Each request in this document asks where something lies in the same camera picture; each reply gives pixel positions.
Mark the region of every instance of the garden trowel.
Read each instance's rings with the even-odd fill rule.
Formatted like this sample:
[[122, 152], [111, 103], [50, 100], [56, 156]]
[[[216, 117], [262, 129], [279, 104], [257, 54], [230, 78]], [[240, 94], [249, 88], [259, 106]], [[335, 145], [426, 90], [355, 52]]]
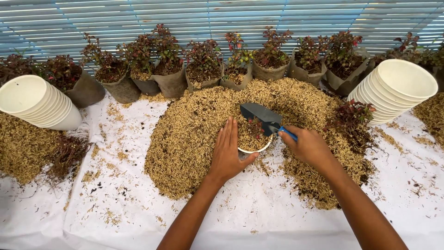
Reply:
[[262, 122], [262, 129], [264, 130], [265, 136], [270, 136], [279, 131], [284, 131], [289, 134], [295, 141], [297, 141], [297, 136], [290, 133], [288, 130], [281, 126], [282, 116], [275, 113], [266, 107], [257, 103], [244, 103], [240, 105], [242, 116], [249, 120], [253, 120], [257, 117]]

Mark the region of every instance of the window blind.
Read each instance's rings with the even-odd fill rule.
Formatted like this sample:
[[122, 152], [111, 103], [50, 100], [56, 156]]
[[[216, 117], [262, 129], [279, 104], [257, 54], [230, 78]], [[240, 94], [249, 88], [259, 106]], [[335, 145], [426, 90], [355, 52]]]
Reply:
[[[429, 0], [0, 0], [0, 56], [16, 49], [41, 60], [59, 54], [79, 59], [83, 32], [112, 51], [160, 23], [184, 48], [212, 38], [224, 54], [225, 33], [238, 31], [253, 50], [262, 47], [267, 25], [289, 29], [295, 39], [349, 29], [363, 36], [360, 47], [377, 54], [407, 32], [421, 36], [421, 45], [438, 46], [443, 12], [442, 1]], [[291, 40], [282, 50], [291, 53], [296, 45]]]

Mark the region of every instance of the white tablecloth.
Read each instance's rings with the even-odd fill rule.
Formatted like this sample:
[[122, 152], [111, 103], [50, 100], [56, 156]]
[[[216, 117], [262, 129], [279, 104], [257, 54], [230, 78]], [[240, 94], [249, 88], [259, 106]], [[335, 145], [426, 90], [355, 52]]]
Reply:
[[[107, 115], [110, 103], [120, 109], [123, 120]], [[106, 96], [86, 109], [83, 124], [90, 141], [102, 150], [94, 159], [92, 150], [88, 152], [74, 183], [66, 181], [57, 190], [36, 184], [22, 189], [10, 178], [0, 180], [0, 249], [155, 249], [186, 203], [159, 196], [143, 173], [150, 135], [166, 109], [166, 102], [148, 100], [124, 108]], [[363, 190], [410, 249], [442, 249], [444, 153], [436, 145], [415, 141], [413, 136], [418, 135], [434, 140], [410, 113], [395, 122], [406, 129], [381, 128], [406, 154], [378, 139], [383, 150], [376, 149], [373, 155], [370, 150], [367, 157], [379, 172]], [[213, 201], [193, 249], [359, 249], [342, 211], [307, 208], [292, 191], [278, 170], [282, 142], [274, 143], [274, 157], [263, 161], [275, 172], [267, 177], [249, 166], [228, 181]], [[118, 152], [128, 158], [120, 161]], [[98, 178], [82, 182], [87, 171], [98, 170]], [[414, 193], [415, 181], [424, 187], [419, 195]]]

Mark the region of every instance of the stack of white pots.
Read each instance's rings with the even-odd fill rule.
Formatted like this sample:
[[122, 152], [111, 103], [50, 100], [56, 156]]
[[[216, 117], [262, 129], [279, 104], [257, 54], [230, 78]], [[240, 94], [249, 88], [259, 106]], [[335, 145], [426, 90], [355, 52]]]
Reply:
[[0, 88], [0, 110], [40, 128], [73, 130], [82, 122], [66, 95], [34, 75], [16, 77]]
[[369, 126], [390, 122], [438, 91], [436, 79], [422, 67], [404, 60], [385, 60], [350, 94], [348, 100], [371, 103], [376, 111]]

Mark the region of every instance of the left hand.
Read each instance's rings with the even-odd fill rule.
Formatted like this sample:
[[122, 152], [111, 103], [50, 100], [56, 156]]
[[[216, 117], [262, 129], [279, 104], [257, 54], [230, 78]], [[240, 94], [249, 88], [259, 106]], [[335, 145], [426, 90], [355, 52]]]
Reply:
[[219, 131], [208, 176], [223, 185], [253, 163], [258, 156], [259, 153], [254, 152], [243, 161], [239, 159], [238, 122], [229, 117], [225, 127]]

